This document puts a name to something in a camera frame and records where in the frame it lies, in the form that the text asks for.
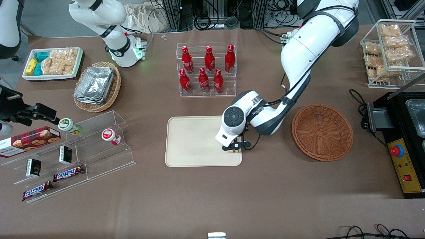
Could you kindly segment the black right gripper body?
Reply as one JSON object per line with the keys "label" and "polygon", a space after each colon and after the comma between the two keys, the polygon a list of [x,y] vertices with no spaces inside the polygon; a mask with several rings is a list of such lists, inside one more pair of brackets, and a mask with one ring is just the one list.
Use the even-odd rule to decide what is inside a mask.
{"label": "black right gripper body", "polygon": [[18,112],[26,109],[23,94],[6,86],[1,86],[0,92],[0,119],[4,122],[21,123],[17,118]]}

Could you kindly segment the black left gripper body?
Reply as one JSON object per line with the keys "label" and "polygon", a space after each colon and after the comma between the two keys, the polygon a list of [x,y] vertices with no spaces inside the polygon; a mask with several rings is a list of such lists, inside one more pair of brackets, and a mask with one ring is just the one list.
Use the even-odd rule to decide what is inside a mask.
{"label": "black left gripper body", "polygon": [[242,136],[243,136],[243,134],[241,133],[240,135],[238,135],[230,144],[229,144],[229,146],[232,146],[232,148],[233,148],[233,143],[234,142],[243,142],[243,148],[246,148],[246,141],[245,140],[243,140],[242,139]]}

